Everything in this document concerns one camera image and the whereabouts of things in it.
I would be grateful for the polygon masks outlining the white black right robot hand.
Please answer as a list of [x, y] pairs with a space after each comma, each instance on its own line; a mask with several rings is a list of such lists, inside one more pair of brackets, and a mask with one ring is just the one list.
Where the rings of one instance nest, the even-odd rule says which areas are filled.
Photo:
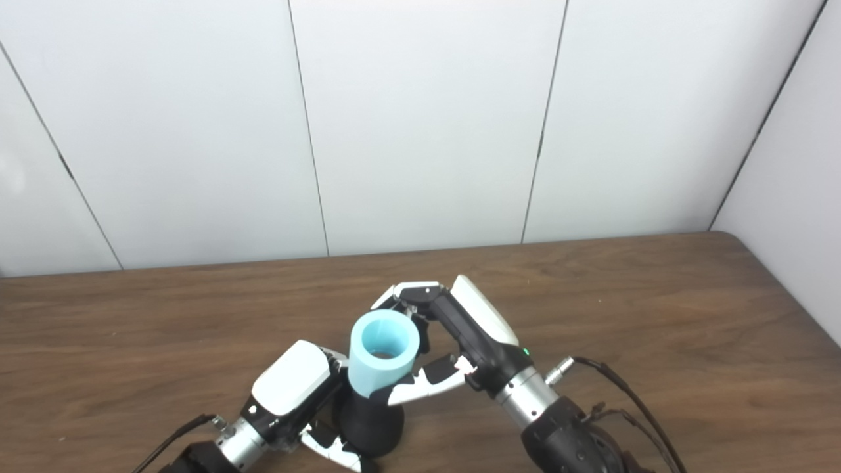
[[534, 373], [534, 362], [495, 306], [459, 275], [450, 288], [435, 281], [400, 282], [378, 297], [372, 309], [396, 309], [417, 326], [420, 352], [429, 350], [427, 325], [437, 321], [457, 343], [459, 352], [403, 375], [373, 390], [369, 400], [397, 406], [468, 384], [490, 396], [512, 386], [520, 375]]

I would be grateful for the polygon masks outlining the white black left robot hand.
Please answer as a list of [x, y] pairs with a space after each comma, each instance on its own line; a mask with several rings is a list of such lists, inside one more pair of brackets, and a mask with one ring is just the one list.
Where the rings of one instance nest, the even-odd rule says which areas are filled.
[[238, 471], [250, 469], [268, 450], [303, 445], [352, 472], [378, 472], [336, 428], [317, 415], [345, 386], [348, 357], [298, 340], [263, 371], [250, 389], [234, 433], [218, 446]]

